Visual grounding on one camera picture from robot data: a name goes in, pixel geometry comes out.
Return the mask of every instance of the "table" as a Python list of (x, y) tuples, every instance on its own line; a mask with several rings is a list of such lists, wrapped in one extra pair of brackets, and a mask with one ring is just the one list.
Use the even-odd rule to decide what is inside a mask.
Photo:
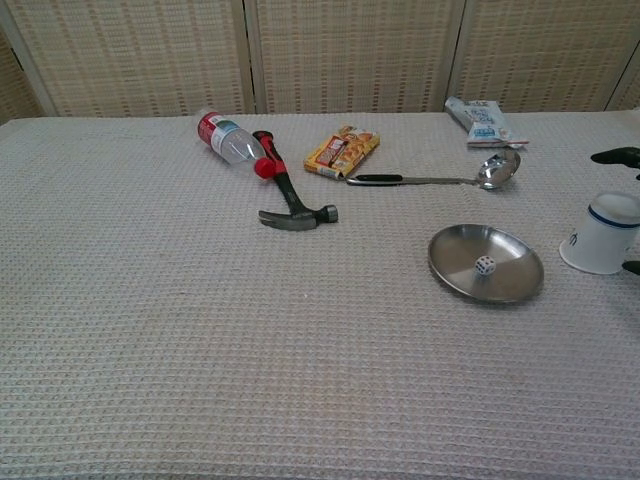
[[(508, 188), (356, 188), (302, 169), (342, 124), (382, 143), (360, 173), (473, 176), (446, 114), (248, 115), (309, 206), (217, 160), (188, 118), (0, 128), (0, 476), (638, 478), (640, 277), (580, 273), (557, 247), (637, 171), (640, 112), (509, 115), (529, 137)], [(532, 301), (491, 306), (430, 272), (458, 223), (520, 237)], [(640, 256), (636, 244), (629, 257)]]

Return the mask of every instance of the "wicker panel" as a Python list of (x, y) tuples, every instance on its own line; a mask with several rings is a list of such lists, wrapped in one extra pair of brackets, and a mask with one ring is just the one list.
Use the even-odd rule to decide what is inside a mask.
[(637, 0), (469, 0), (449, 92), (506, 111), (603, 110), (638, 18)]
[(640, 45), (607, 106), (607, 110), (630, 110), (640, 107)]
[(231, 2), (7, 0), (65, 116), (253, 111)]
[(259, 0), (254, 83), (264, 80), (268, 112), (440, 111), (461, 10), (458, 0)]
[(40, 105), (0, 31), (0, 125), (12, 118), (41, 115)]

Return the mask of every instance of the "metal plate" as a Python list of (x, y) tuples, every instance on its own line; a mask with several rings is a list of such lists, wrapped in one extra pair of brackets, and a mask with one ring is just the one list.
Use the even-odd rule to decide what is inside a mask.
[[(480, 257), (491, 257), (495, 271), (481, 274)], [(536, 295), (544, 281), (538, 255), (519, 238), (486, 225), (455, 225), (429, 243), (429, 262), (444, 283), (486, 302), (510, 303)]]

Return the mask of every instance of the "mug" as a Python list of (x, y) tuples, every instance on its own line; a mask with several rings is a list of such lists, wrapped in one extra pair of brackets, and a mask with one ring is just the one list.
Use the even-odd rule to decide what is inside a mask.
[(560, 256), (584, 272), (617, 273), (638, 231), (640, 199), (602, 192), (589, 204), (582, 223), (560, 244)]

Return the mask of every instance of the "toothpaste tube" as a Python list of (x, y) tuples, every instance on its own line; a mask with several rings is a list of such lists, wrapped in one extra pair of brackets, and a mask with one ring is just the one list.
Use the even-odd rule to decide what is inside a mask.
[(498, 102), (472, 100), (463, 102), (449, 97), (445, 110), (469, 131), (467, 144), (472, 147), (520, 148), (529, 143), (526, 138), (516, 135), (507, 125)]

